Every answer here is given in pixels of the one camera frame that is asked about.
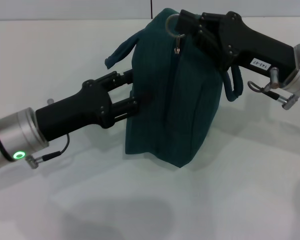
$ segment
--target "teal bag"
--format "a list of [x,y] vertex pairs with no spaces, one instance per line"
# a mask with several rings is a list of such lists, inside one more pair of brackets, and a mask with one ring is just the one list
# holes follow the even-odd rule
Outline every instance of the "teal bag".
[[145,29],[122,43],[105,65],[111,68],[135,47],[131,94],[138,99],[151,96],[150,102],[141,100],[139,113],[127,120],[125,153],[148,152],[181,168],[194,158],[206,138],[223,83],[232,102],[242,94],[243,81],[239,67],[233,66],[232,91],[228,73],[218,71],[193,45],[191,36],[182,38],[181,52],[175,54],[176,39],[166,32],[165,23],[176,13],[164,9]]

